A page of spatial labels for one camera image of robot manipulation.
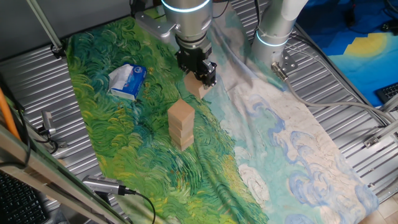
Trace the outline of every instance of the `blue light ring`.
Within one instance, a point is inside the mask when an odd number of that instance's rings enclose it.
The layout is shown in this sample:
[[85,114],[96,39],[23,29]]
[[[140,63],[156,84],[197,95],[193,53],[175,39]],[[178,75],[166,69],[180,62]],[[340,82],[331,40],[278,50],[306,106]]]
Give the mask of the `blue light ring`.
[[182,13],[184,13],[184,12],[194,12],[196,10],[199,10],[199,9],[205,7],[209,2],[210,2],[210,0],[206,0],[204,3],[200,4],[199,6],[196,6],[196,7],[190,8],[190,9],[177,9],[177,8],[172,7],[172,6],[169,6],[164,0],[162,0],[163,5],[167,9],[170,9],[171,11],[175,11],[175,12],[182,12]]
[[280,47],[280,46],[285,45],[285,44],[287,43],[287,40],[286,40],[286,41],[285,41],[284,43],[282,43],[282,44],[268,44],[267,42],[263,41],[263,40],[260,38],[259,32],[258,32],[258,31],[257,31],[256,33],[257,33],[257,38],[260,40],[260,42],[263,43],[263,44],[265,44],[265,45],[268,45],[268,46],[270,46],[270,47]]

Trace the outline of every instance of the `blue mat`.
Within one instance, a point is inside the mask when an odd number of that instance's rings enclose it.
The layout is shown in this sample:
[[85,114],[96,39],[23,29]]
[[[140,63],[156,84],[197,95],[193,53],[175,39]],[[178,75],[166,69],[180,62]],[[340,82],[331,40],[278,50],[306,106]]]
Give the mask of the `blue mat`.
[[[391,2],[398,5],[398,0]],[[367,41],[357,39],[368,38],[367,33],[380,33],[382,24],[391,20],[383,11],[383,1],[356,1],[356,24],[349,29],[344,12],[350,8],[350,0],[309,1],[298,23],[356,88],[374,106],[380,106],[374,91],[398,82],[398,38],[383,33]],[[348,50],[347,46],[357,40]]]

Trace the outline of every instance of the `orange pole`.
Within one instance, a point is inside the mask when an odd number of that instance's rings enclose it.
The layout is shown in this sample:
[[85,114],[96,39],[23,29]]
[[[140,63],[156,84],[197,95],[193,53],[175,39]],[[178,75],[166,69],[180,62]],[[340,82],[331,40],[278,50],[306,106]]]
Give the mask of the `orange pole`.
[[1,108],[2,114],[4,116],[4,119],[6,120],[8,130],[16,138],[21,140],[21,137],[19,137],[19,134],[18,134],[17,126],[15,126],[14,118],[12,118],[10,107],[8,107],[6,97],[4,96],[4,93],[2,92],[1,88],[0,88],[0,108]]

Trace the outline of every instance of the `tissue box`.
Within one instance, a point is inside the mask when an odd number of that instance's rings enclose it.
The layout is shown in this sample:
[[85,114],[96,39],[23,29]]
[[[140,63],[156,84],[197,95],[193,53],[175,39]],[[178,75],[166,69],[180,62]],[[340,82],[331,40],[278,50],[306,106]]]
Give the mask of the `tissue box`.
[[125,64],[109,74],[109,90],[115,96],[136,100],[146,75],[146,67]]

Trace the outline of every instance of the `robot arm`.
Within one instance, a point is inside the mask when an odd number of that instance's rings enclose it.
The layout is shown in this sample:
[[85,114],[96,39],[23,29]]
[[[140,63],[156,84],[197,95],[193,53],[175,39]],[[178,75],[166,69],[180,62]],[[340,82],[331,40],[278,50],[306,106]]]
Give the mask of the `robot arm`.
[[282,53],[293,26],[308,0],[273,0],[263,12],[252,45],[253,54],[269,68],[284,63]]
[[167,23],[159,23],[143,12],[136,14],[137,23],[164,42],[175,34],[180,50],[177,52],[179,67],[192,71],[205,88],[216,84],[216,63],[208,60],[211,42],[206,32],[213,20],[213,3],[210,0],[162,0]]
[[[283,64],[283,51],[293,26],[308,0],[273,0],[262,14],[252,45],[254,55],[269,68],[273,63]],[[136,14],[137,23],[151,34],[170,41],[175,34],[180,50],[178,65],[184,71],[192,71],[205,88],[216,84],[217,64],[208,60],[211,42],[206,32],[213,20],[213,3],[210,0],[162,0],[166,23]]]

